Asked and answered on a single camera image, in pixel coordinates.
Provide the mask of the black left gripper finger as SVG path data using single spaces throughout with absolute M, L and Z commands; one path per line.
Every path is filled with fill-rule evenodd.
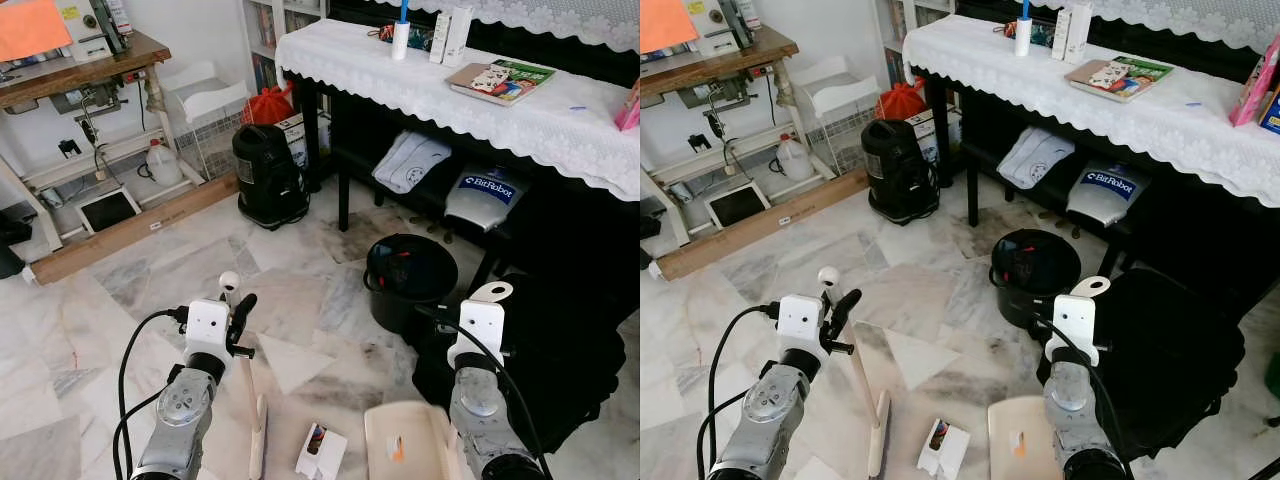
M 255 293 L 250 293 L 244 296 L 239 301 L 239 303 L 230 311 L 230 340 L 241 339 L 248 320 L 248 315 L 253 310 L 257 302 L 259 297 Z
M 863 292 L 860 289 L 851 289 L 838 301 L 832 303 L 829 308 L 829 316 L 826 324 L 826 338 L 836 339 L 844 328 L 849 323 L 849 315 L 851 310 L 860 302 Z

